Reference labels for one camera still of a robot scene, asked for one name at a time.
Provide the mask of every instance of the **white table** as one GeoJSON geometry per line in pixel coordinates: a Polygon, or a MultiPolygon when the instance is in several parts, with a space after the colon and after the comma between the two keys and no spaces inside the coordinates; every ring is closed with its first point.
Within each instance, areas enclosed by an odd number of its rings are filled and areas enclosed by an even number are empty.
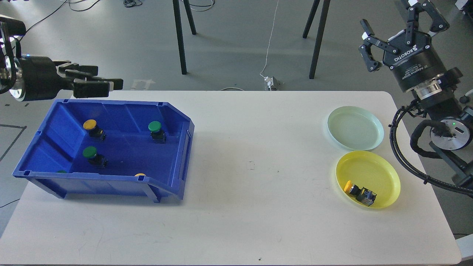
{"type": "MultiPolygon", "coordinates": [[[[461,255],[430,185],[394,158],[385,92],[120,91],[109,99],[168,101],[195,123],[184,200],[72,195],[28,184],[0,239],[0,264],[449,265],[461,255]],[[337,107],[385,126],[374,153],[401,179],[391,206],[350,202],[335,184],[348,151],[324,125],[337,107]]],[[[403,125],[398,140],[409,148],[403,125]]]]}

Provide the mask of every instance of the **blue storage crate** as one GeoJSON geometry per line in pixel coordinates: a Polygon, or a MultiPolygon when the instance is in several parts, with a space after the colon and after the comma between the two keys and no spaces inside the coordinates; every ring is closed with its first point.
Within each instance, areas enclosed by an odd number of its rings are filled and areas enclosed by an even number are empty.
{"type": "Polygon", "coordinates": [[[190,118],[166,102],[60,99],[13,175],[58,198],[80,193],[148,196],[156,203],[169,195],[183,199],[193,132],[190,118]],[[103,141],[82,127],[88,119],[104,130],[103,141]],[[152,121],[161,122],[164,144],[152,139],[152,121]],[[83,157],[88,146],[104,155],[105,168],[83,157]]]}

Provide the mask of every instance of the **plastic plate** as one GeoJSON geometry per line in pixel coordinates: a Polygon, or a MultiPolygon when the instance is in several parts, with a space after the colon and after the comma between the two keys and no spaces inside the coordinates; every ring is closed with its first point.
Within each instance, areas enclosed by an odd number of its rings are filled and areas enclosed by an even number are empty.
{"type": "Polygon", "coordinates": [[[355,106],[342,106],[330,113],[327,126],[333,139],[352,151],[376,148],[384,138],[383,125],[369,111],[355,106]]]}
{"type": "Polygon", "coordinates": [[[337,183],[342,193],[359,205],[380,209],[393,204],[401,191],[401,182],[393,166],[384,158],[369,151],[352,151],[345,154],[337,164],[337,183]],[[376,193],[376,199],[371,206],[366,206],[344,191],[347,182],[365,187],[376,193]]]}

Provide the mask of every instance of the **robotic arm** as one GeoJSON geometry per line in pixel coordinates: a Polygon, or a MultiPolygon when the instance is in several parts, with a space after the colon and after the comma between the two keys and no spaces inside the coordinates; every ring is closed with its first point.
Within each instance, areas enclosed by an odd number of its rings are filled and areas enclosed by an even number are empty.
{"type": "Polygon", "coordinates": [[[411,91],[414,100],[403,107],[394,116],[390,125],[390,142],[399,162],[412,174],[435,186],[459,192],[473,197],[473,161],[466,163],[452,151],[460,150],[470,144],[473,137],[473,108],[461,108],[454,96],[456,85],[462,73],[458,68],[446,70],[439,56],[432,47],[431,38],[449,28],[449,24],[429,0],[403,0],[408,12],[406,29],[384,42],[374,37],[369,23],[361,20],[365,32],[359,51],[369,72],[377,71],[386,65],[393,72],[403,92],[411,91]],[[432,18],[430,31],[419,31],[419,13],[427,12],[432,18]],[[383,63],[376,61],[371,54],[371,46],[384,50],[383,63]],[[452,178],[455,185],[434,179],[412,166],[402,155],[396,141],[396,129],[405,114],[427,117],[411,136],[411,147],[419,155],[428,158],[443,159],[456,172],[452,178]],[[418,139],[425,128],[430,127],[431,142],[434,150],[425,151],[418,146],[418,139]]]}
{"type": "Polygon", "coordinates": [[[17,36],[25,33],[22,21],[0,15],[0,94],[9,91],[18,101],[33,101],[53,99],[61,89],[72,90],[76,98],[88,98],[107,97],[110,91],[123,88],[122,79],[97,77],[97,66],[22,55],[17,36]]]}

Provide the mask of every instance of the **gray floor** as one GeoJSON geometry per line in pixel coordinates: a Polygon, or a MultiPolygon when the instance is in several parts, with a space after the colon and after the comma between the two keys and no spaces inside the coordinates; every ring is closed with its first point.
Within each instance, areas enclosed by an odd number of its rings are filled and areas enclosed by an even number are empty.
{"type": "MultiPolygon", "coordinates": [[[[73,7],[82,9],[93,2],[87,0],[73,7]]],[[[209,2],[191,0],[194,4],[209,2]]],[[[454,6],[455,0],[434,3],[451,28],[435,36],[433,46],[448,69],[456,66],[465,75],[456,92],[459,97],[473,87],[473,24],[454,6]]],[[[55,0],[0,1],[0,12],[24,21],[28,28],[60,4],[55,0]]],[[[32,55],[98,65],[100,76],[124,79],[125,89],[262,90],[259,73],[265,63],[276,4],[277,0],[218,0],[211,10],[193,13],[195,36],[190,33],[182,6],[189,71],[185,76],[180,72],[171,1],[144,0],[142,6],[131,9],[124,8],[121,1],[100,1],[85,12],[73,12],[65,5],[28,32],[22,47],[32,55]]],[[[311,6],[311,0],[279,1],[265,76],[273,75],[283,82],[283,90],[384,90],[398,106],[412,100],[410,93],[401,92],[388,68],[368,73],[358,52],[361,18],[368,19],[376,36],[385,40],[405,28],[406,14],[399,0],[332,1],[314,80],[309,80],[308,72],[320,11],[309,38],[301,37],[311,6]]],[[[421,29],[428,31],[427,14],[422,13],[420,18],[421,29]]],[[[381,51],[373,51],[381,60],[381,51]]],[[[69,96],[69,92],[60,94],[69,96]]],[[[27,126],[0,161],[0,204],[21,196],[26,184],[13,178],[11,172],[51,101],[25,104],[9,95],[0,96],[0,124],[27,126]]],[[[404,122],[412,132],[419,121],[406,118],[404,122]]],[[[11,135],[17,134],[15,128],[0,127],[0,156],[9,146],[6,143],[12,142],[11,135]]],[[[464,149],[462,156],[471,160],[472,149],[473,145],[464,149]]],[[[443,162],[422,159],[422,163],[427,173],[445,181],[453,174],[443,162]]],[[[473,233],[473,200],[440,189],[435,192],[452,232],[473,233]]],[[[0,209],[0,234],[15,205],[0,209]]]]}

